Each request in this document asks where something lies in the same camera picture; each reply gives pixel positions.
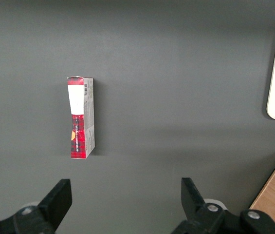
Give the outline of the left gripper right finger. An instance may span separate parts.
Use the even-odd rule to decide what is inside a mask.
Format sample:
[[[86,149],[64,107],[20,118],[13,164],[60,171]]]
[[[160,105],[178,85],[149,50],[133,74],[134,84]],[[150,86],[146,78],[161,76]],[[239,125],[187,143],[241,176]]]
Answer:
[[[247,209],[237,216],[207,203],[189,177],[181,180],[181,202],[186,220],[174,234],[275,234],[275,222],[265,212]]]

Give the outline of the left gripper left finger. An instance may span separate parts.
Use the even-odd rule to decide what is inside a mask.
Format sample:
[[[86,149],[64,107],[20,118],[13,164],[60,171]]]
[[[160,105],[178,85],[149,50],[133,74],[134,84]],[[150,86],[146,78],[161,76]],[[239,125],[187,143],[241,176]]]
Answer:
[[[37,205],[0,220],[0,234],[54,234],[71,205],[71,180],[61,179]]]

